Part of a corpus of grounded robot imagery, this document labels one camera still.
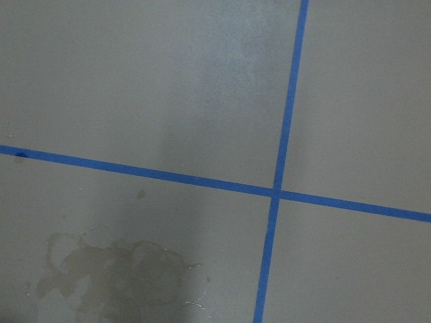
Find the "brown paper table cover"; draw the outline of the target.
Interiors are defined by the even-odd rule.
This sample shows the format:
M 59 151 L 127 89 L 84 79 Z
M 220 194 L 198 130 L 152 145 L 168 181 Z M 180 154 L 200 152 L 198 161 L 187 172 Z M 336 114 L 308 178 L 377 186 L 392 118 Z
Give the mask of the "brown paper table cover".
M 429 1 L 2 1 L 2 322 L 429 322 Z

